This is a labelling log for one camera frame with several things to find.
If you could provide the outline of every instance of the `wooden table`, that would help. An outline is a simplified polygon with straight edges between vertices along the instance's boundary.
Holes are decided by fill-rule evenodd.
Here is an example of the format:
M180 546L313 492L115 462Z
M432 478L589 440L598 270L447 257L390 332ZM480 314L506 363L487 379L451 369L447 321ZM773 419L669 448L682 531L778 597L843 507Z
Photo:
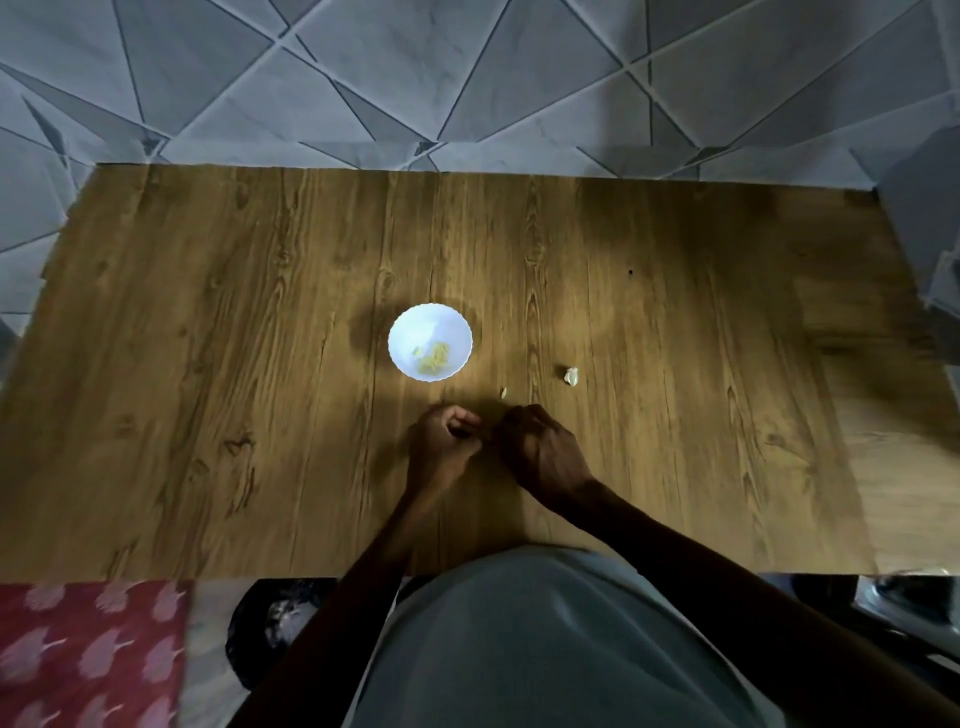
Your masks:
M46 278L0 400L3 581L342 573L442 399L543 403L751 569L960 568L960 418L867 195L101 167ZM386 347L427 301L474 335L438 384ZM601 547L485 453L412 568L525 541Z

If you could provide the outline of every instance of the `hand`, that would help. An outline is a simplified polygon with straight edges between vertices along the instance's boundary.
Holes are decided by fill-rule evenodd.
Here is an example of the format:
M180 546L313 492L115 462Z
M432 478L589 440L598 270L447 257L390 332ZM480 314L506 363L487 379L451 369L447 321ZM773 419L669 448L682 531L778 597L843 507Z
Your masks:
M456 404L438 404L424 412L410 427L407 493L439 496L453 485L483 447L475 434L482 424Z
M520 487L561 515L596 482L577 438L539 404L508 410L493 441Z

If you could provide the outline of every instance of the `white bowl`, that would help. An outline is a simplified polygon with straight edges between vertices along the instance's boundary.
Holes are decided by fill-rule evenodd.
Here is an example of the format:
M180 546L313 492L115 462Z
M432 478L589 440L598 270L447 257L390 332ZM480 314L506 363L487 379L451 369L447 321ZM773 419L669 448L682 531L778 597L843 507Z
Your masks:
M446 344L446 363L435 374L420 371L420 361L436 344ZM442 303L422 303L396 317L387 337L387 351L396 367L418 381L440 381L464 368L473 351L473 333L467 319Z

